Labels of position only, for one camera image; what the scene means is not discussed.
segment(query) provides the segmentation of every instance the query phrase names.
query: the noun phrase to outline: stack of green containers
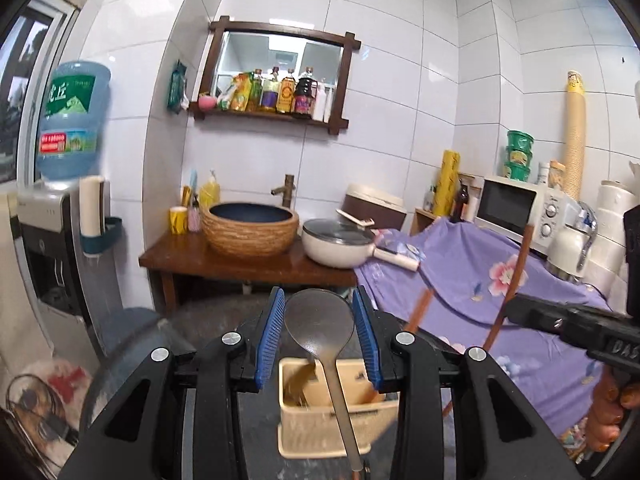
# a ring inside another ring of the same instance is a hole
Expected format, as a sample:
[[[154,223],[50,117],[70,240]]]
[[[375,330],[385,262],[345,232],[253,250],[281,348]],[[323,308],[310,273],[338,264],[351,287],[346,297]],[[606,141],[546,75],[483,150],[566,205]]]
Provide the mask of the stack of green containers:
[[[531,164],[531,147],[533,137],[524,132],[511,130],[507,132],[507,159],[504,163],[503,176],[513,180],[526,182],[529,179],[529,165]]]

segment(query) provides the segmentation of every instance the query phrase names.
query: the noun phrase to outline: round woven-textured basin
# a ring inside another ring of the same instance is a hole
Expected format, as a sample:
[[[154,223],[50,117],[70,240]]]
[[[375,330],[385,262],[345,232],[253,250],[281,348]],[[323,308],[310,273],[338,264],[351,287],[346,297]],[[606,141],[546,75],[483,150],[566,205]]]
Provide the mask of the round woven-textured basin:
[[[272,256],[286,251],[298,230],[298,213],[266,204],[223,202],[202,211],[209,244],[229,256]]]

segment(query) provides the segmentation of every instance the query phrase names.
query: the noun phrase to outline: beige plastic basket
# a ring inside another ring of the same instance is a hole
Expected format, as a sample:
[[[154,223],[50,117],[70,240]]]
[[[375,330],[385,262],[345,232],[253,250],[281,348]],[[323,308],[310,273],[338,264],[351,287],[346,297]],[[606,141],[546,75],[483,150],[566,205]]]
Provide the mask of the beige plastic basket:
[[[334,458],[346,456],[340,429],[326,386],[322,365],[316,361],[317,380],[304,387],[308,408],[284,403],[284,384],[306,364],[306,359],[284,358],[280,360],[279,393],[280,425],[278,450],[284,458]],[[384,400],[379,395],[376,402],[355,404],[370,388],[362,359],[342,359],[338,363],[338,375],[347,400],[353,431],[361,454],[371,450],[371,444],[398,417],[398,400]]]

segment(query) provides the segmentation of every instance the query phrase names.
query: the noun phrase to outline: water bottle label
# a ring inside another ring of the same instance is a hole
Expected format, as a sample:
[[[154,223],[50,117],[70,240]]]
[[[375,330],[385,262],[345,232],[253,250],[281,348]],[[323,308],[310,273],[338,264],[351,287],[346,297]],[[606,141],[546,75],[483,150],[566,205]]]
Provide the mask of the water bottle label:
[[[93,75],[65,75],[54,78],[45,115],[49,117],[55,114],[87,113],[94,83]]]
[[[84,152],[94,153],[97,136],[87,130],[67,130],[66,132],[49,132],[40,136],[40,153],[56,155],[59,153]]]

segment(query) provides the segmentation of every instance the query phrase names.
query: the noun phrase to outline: metal bolt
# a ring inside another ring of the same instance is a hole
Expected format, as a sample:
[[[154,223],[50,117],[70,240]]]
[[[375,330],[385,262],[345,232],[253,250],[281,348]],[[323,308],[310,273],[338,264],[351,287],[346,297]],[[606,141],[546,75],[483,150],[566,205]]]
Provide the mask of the metal bolt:
[[[169,357],[169,351],[166,348],[156,348],[153,352],[151,352],[151,358],[159,363],[160,361],[164,361]]]
[[[235,345],[236,343],[239,343],[240,340],[242,339],[242,336],[238,333],[238,332],[227,332],[225,335],[222,336],[222,342],[225,345]]]
[[[411,345],[415,341],[415,336],[410,332],[396,334],[396,341],[401,345]]]
[[[473,348],[469,349],[469,357],[471,357],[474,361],[484,361],[486,359],[486,352],[479,346],[474,346]]]

